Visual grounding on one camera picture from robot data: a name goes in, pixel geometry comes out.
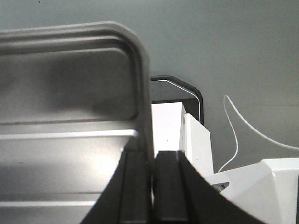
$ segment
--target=gray wall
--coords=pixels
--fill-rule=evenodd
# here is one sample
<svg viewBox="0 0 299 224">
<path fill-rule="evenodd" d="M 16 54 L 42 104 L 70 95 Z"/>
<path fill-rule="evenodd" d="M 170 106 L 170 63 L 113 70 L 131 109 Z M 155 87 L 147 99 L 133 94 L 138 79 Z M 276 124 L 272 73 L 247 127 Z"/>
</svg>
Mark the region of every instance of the gray wall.
<svg viewBox="0 0 299 224">
<path fill-rule="evenodd" d="M 258 130 L 299 146 L 298 1 L 0 0 L 0 29 L 105 20 L 137 33 L 152 74 L 176 76 L 201 91 L 215 169 L 235 150 L 224 94 Z M 232 110 L 229 114 L 240 152 L 227 168 L 299 156 L 257 136 Z"/>
</svg>

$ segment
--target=white machine part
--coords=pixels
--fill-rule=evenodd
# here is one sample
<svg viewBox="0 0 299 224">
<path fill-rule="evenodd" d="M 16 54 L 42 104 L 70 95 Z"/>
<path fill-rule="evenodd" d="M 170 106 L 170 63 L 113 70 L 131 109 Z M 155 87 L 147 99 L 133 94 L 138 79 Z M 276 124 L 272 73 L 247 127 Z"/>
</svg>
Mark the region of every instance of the white machine part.
<svg viewBox="0 0 299 224">
<path fill-rule="evenodd" d="M 299 158 L 266 159 L 206 177 L 209 184 L 228 182 L 220 193 L 269 224 L 296 224 Z"/>
<path fill-rule="evenodd" d="M 178 151 L 183 144 L 183 103 L 152 104 L 155 156 L 159 151 Z"/>
<path fill-rule="evenodd" d="M 152 120 L 155 155 L 183 150 L 202 176 L 214 173 L 210 132 L 185 112 L 181 102 L 152 104 Z"/>
<path fill-rule="evenodd" d="M 265 159 L 214 174 L 210 132 L 182 103 L 152 105 L 155 154 L 184 150 L 190 163 L 221 194 L 269 224 L 296 224 L 299 158 Z"/>
</svg>

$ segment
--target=stainless steel tray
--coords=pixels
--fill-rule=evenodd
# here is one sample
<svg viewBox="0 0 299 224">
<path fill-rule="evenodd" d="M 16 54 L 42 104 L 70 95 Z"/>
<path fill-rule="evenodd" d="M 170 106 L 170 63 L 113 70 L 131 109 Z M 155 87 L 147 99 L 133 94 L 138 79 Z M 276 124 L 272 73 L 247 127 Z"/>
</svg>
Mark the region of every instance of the stainless steel tray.
<svg viewBox="0 0 299 224">
<path fill-rule="evenodd" d="M 0 33 L 1 223 L 79 223 L 125 147 L 152 163 L 148 69 L 117 23 Z"/>
</svg>

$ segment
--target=white cable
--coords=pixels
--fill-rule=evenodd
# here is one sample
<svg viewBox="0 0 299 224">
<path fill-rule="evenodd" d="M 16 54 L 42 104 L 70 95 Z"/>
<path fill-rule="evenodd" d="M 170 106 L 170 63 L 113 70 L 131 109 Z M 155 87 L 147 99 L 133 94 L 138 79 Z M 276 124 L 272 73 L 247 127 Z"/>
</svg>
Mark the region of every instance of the white cable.
<svg viewBox="0 0 299 224">
<path fill-rule="evenodd" d="M 232 122 L 230 121 L 230 118 L 229 118 L 229 115 L 228 115 L 228 112 L 226 110 L 226 107 L 225 107 L 225 97 L 228 97 L 227 95 L 224 96 L 223 98 L 223 107 L 224 107 L 224 111 L 225 111 L 225 114 L 226 114 L 226 117 L 228 118 L 228 121 L 229 121 L 229 124 L 233 130 L 233 133 L 234 133 L 234 136 L 235 136 L 235 154 L 233 155 L 233 157 L 228 160 L 226 163 L 223 164 L 222 167 L 220 167 L 220 169 L 218 170 L 218 173 L 222 171 L 222 169 L 228 165 L 238 154 L 238 150 L 239 150 L 239 147 L 238 147 L 238 139 L 237 139 L 237 135 L 235 134 L 235 129 L 234 129 L 234 126 L 232 124 Z"/>
<path fill-rule="evenodd" d="M 237 153 L 238 153 L 238 140 L 237 140 L 237 136 L 235 134 L 235 130 L 234 130 L 234 127 L 232 125 L 232 122 L 230 121 L 230 118 L 229 118 L 229 115 L 228 115 L 228 112 L 226 110 L 226 107 L 225 107 L 225 98 L 227 98 L 230 102 L 230 104 L 232 105 L 234 111 L 236 112 L 236 114 L 241 118 L 241 120 L 252 130 L 254 131 L 255 133 L 257 133 L 258 135 L 260 135 L 261 137 L 263 137 L 264 139 L 272 142 L 273 144 L 275 145 L 278 145 L 278 146 L 281 146 L 281 147 L 284 147 L 284 148 L 288 148 L 288 149 L 291 149 L 291 150 L 296 150 L 296 151 L 299 151 L 299 147 L 295 147 L 295 146 L 289 146 L 289 145 L 286 145 L 286 144 L 283 144 L 283 143 L 280 143 L 278 141 L 275 141 L 274 139 L 264 135 L 263 133 L 261 133 L 260 131 L 256 130 L 241 114 L 240 112 L 237 110 L 236 106 L 234 105 L 234 103 L 232 102 L 232 100 L 230 99 L 230 97 L 228 95 L 225 95 L 224 98 L 223 98 L 223 106 L 224 106 L 224 111 L 225 111 L 225 114 L 228 118 L 228 121 L 230 123 L 230 126 L 233 130 L 233 133 L 234 133 L 234 136 L 235 136 L 235 144 L 236 144 L 236 149 L 235 149 L 235 154 L 234 156 L 228 160 L 219 170 L 218 170 L 218 173 L 221 172 L 221 170 L 226 166 L 228 165 L 236 156 L 237 156 Z"/>
</svg>

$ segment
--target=black rubber edge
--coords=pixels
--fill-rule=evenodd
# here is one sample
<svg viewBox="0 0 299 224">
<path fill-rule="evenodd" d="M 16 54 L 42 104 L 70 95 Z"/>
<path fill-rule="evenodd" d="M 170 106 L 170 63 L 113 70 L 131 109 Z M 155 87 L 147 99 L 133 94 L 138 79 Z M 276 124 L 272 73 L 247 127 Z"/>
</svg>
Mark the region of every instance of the black rubber edge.
<svg viewBox="0 0 299 224">
<path fill-rule="evenodd" d="M 127 153 L 122 152 L 109 184 L 81 224 L 118 224 Z"/>
<path fill-rule="evenodd" d="M 151 76 L 150 77 L 151 81 L 158 81 L 158 80 L 169 80 L 171 82 L 174 82 L 182 87 L 184 87 L 185 89 L 193 92 L 196 97 L 199 99 L 199 103 L 200 103 L 200 108 L 199 108 L 199 112 L 200 112 L 200 123 L 202 125 L 204 125 L 204 103 L 203 103 L 203 98 L 202 95 L 200 93 L 200 91 L 198 89 L 196 89 L 194 86 L 178 79 L 175 78 L 173 76 Z"/>
<path fill-rule="evenodd" d="M 219 194 L 178 151 L 190 223 L 262 224 Z"/>
<path fill-rule="evenodd" d="M 188 223 L 177 152 L 160 151 L 154 175 L 154 216 L 156 223 Z"/>
<path fill-rule="evenodd" d="M 150 174 L 143 152 L 127 152 L 120 224 L 150 222 Z"/>
</svg>

